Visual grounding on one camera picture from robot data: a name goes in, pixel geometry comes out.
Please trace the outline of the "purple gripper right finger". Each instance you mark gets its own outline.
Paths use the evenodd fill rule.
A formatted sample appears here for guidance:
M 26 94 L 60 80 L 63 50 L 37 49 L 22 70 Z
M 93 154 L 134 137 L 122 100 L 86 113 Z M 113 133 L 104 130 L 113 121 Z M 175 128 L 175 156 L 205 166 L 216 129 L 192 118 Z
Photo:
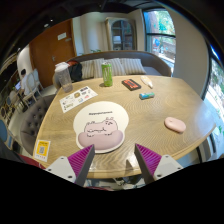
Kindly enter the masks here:
M 134 154 L 146 184 L 182 169 L 182 166 L 170 155 L 159 155 L 139 144 L 135 144 Z

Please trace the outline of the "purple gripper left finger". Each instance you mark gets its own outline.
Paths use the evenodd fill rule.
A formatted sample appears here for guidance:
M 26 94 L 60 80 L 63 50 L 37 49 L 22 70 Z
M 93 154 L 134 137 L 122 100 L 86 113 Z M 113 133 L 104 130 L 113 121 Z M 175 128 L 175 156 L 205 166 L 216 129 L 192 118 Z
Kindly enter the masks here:
M 59 157 L 46 168 L 46 171 L 76 185 L 83 186 L 94 156 L 95 148 L 90 145 L 69 157 Z

